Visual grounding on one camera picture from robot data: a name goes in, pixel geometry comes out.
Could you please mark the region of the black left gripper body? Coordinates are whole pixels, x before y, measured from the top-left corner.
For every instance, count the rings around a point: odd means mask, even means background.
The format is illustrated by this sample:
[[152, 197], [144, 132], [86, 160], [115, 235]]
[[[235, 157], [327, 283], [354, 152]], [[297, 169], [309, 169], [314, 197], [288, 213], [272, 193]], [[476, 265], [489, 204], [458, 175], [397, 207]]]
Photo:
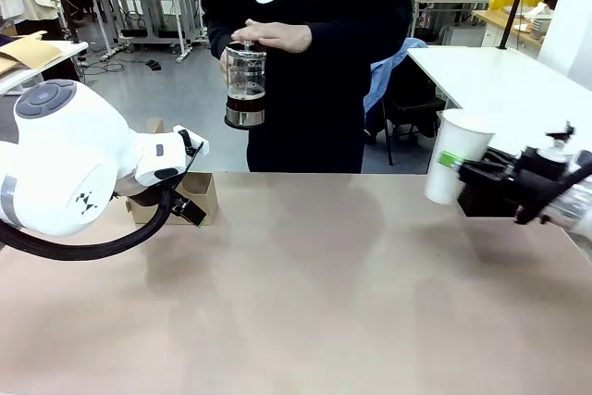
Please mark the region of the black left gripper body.
[[157, 185], [146, 187], [136, 182], [125, 181], [117, 182], [115, 194], [129, 198], [136, 204], [159, 204], [161, 196]]

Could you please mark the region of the person's left hand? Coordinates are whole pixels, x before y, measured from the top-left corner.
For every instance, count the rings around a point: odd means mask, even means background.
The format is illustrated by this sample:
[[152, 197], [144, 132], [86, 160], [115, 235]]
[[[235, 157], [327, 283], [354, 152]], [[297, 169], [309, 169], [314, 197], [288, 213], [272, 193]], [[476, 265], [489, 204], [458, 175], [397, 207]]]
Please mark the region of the person's left hand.
[[280, 22], [258, 22], [247, 19], [245, 26], [232, 33], [234, 41], [253, 41], [292, 54], [305, 52], [313, 36], [307, 25], [290, 25]]

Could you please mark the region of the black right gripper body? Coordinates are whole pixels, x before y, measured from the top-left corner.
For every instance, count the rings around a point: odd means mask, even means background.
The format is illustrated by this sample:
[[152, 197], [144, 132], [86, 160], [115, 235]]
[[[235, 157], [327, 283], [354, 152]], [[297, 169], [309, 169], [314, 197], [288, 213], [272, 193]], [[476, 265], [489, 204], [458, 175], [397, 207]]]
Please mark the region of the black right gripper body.
[[549, 194], [568, 172], [570, 155], [559, 155], [559, 161], [546, 158], [536, 148], [525, 148], [512, 166], [508, 177], [508, 198], [518, 205], [514, 222], [528, 224], [536, 219]]

